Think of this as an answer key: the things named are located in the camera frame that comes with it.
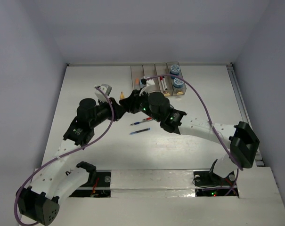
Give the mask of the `black capped white marker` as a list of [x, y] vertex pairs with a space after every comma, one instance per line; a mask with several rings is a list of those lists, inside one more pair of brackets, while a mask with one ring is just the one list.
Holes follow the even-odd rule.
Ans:
[[164, 77], [164, 76], [162, 76], [162, 82], [163, 82], [163, 87], [164, 87], [164, 89], [167, 90], [168, 88], [167, 88], [166, 80], [165, 80], [165, 77]]

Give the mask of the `red capped white marker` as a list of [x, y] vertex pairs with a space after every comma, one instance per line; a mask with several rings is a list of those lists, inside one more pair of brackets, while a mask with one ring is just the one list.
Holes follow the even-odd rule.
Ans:
[[161, 90], [165, 90], [163, 78], [162, 78], [162, 77], [159, 77], [159, 81], [160, 81], [160, 84], [161, 84]]

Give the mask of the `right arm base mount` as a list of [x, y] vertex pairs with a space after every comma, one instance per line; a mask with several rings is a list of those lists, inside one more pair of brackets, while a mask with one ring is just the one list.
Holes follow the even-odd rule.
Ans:
[[230, 172], [225, 178], [215, 175], [211, 169], [194, 171], [192, 183], [196, 197], [239, 196], [237, 174]]

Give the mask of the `blue gel pen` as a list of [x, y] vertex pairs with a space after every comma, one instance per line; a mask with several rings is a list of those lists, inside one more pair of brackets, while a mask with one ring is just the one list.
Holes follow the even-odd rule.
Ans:
[[138, 121], [138, 122], [130, 124], [130, 126], [139, 125], [139, 124], [142, 124], [142, 123], [145, 123], [145, 122], [147, 122], [147, 121]]

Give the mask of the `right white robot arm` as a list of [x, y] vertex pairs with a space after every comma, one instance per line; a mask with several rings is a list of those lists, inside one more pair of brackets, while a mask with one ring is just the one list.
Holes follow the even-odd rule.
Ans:
[[175, 109], [161, 92], [148, 94], [134, 90], [119, 103], [129, 113], [145, 113], [166, 132], [199, 137], [222, 145], [226, 154], [214, 161], [208, 173], [212, 184], [220, 184], [232, 171], [253, 167], [260, 141], [247, 122], [226, 125], [193, 118]]

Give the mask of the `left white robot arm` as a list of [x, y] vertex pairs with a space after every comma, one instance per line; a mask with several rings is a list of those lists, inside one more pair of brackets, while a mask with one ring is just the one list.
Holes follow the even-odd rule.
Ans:
[[104, 102], [92, 98], [80, 101], [57, 153], [30, 175], [16, 193], [14, 214], [20, 225], [24, 223], [19, 214], [33, 220], [34, 226], [50, 225], [68, 196], [81, 185], [96, 183], [96, 166], [84, 161], [83, 150], [104, 136], [93, 139], [95, 127], [106, 120], [112, 125], [125, 113], [126, 108], [114, 98]]

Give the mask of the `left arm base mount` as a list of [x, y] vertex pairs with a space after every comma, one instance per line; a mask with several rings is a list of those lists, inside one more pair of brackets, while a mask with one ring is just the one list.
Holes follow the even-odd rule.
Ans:
[[94, 182], [87, 182], [77, 188], [69, 197], [109, 198], [111, 197], [111, 171], [97, 171]]

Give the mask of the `blue tape roll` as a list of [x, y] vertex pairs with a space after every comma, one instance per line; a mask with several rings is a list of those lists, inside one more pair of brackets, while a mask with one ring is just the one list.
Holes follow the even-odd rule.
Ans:
[[180, 78], [174, 78], [173, 79], [173, 87], [176, 89], [181, 89], [184, 86], [184, 81], [181, 80]]
[[177, 64], [173, 64], [170, 66], [170, 74], [178, 76], [180, 73], [180, 66]]

